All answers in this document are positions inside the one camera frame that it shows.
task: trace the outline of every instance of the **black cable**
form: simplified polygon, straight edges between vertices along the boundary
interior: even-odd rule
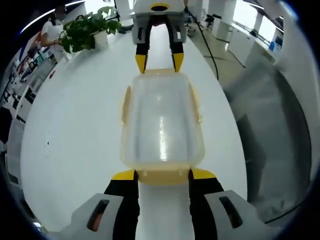
[[[204,33],[203,33],[203,30],[201,29],[200,24],[198,23],[196,17],[189,11],[189,9],[188,9],[187,6],[185,7],[184,11],[185,11],[186,13],[190,14],[190,16],[193,18],[193,20],[194,20],[195,23],[197,24],[197,26],[198,26],[198,28],[199,28],[199,30],[200,30],[200,33],[201,33],[201,35],[202,35],[202,37],[203,37],[203,40],[204,40],[204,42],[205,42],[205,45],[206,45],[206,47],[208,48],[208,51],[209,51],[209,53],[210,53],[210,56],[211,56],[211,58],[212,58],[212,60],[213,60],[214,67],[215,67],[215,70],[216,70],[216,79],[219,81],[219,73],[218,73],[217,63],[216,63],[216,61],[215,61],[214,56],[212,55],[212,52],[211,52],[211,50],[210,50],[210,47],[209,47],[208,42],[207,42],[207,40],[206,40],[206,37],[205,37],[205,35],[204,35]]]
[[[265,224],[272,223],[272,222],[274,222],[274,221],[276,221],[276,220],[278,220],[278,219],[283,218],[284,216],[288,215],[289,213],[292,213],[294,210],[298,209],[298,208],[301,206],[302,203],[303,203],[303,201],[300,202],[298,205],[294,206],[293,208],[291,208],[289,211],[286,211],[284,214],[282,214],[282,215],[280,215],[280,216],[277,216],[277,217],[275,217],[275,218],[273,218],[273,219],[270,219],[270,220],[266,221]]]

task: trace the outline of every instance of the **person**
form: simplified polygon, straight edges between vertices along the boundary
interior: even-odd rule
[[[76,17],[76,21],[78,21],[78,20],[83,20],[85,18],[85,16],[83,16],[83,15],[79,15],[79,16],[77,16]]]
[[[57,62],[64,57],[60,34],[64,30],[63,21],[66,16],[64,5],[55,9],[49,20],[43,25],[41,31],[41,46],[50,47]]]

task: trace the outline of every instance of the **gray gripper base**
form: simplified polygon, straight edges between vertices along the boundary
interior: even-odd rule
[[[168,23],[172,29],[174,43],[185,43],[187,40],[187,29],[185,27],[185,15],[183,12],[167,13]],[[132,37],[134,44],[145,44],[148,22],[151,17],[149,13],[136,14],[133,17]]]
[[[242,224],[233,228],[229,216],[220,201],[221,197],[227,197],[237,210]],[[281,230],[262,222],[254,206],[237,195],[234,191],[222,191],[205,195],[211,208],[218,240],[271,240]]]
[[[87,228],[87,224],[100,201],[108,204],[102,215],[97,231]],[[98,193],[75,210],[70,225],[60,232],[50,232],[47,236],[52,240],[112,240],[116,216],[123,201],[122,196]]]

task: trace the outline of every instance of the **green leaves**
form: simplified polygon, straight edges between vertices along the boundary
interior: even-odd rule
[[[63,29],[66,35],[61,39],[62,46],[67,53],[79,52],[83,49],[94,49],[94,34],[106,31],[108,34],[116,34],[121,28],[121,23],[104,19],[103,13],[115,11],[113,7],[102,7],[97,14],[90,12],[82,20],[74,20],[66,23]]]

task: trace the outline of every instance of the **wall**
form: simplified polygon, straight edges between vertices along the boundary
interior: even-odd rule
[[[263,18],[264,16],[260,12],[258,12],[255,19],[254,27],[253,27],[253,29],[256,30],[257,32],[259,32]]]
[[[208,0],[208,9],[206,11],[209,15],[221,16],[224,14],[226,0]]]
[[[197,18],[198,21],[200,21],[202,18],[202,7],[202,0],[189,0],[188,2],[188,8],[190,12]]]
[[[202,1],[202,8],[205,10],[205,12],[208,14],[208,10],[209,10],[209,0],[203,0]]]
[[[69,12],[68,15],[65,17],[64,22],[68,23],[72,20],[75,20],[79,15],[86,15],[86,14],[87,14],[86,5],[83,3],[80,6],[73,9],[71,12]]]
[[[233,22],[235,8],[236,8],[236,0],[224,0],[224,9],[222,14],[222,20],[227,23],[231,24]]]
[[[111,2],[104,2],[103,0],[87,0],[84,3],[85,9],[87,13],[93,12],[94,14],[97,13],[97,11],[105,6],[114,6],[115,1],[111,0]]]
[[[130,9],[129,0],[115,0],[115,2],[121,20],[131,19],[129,14],[132,13],[133,10]]]

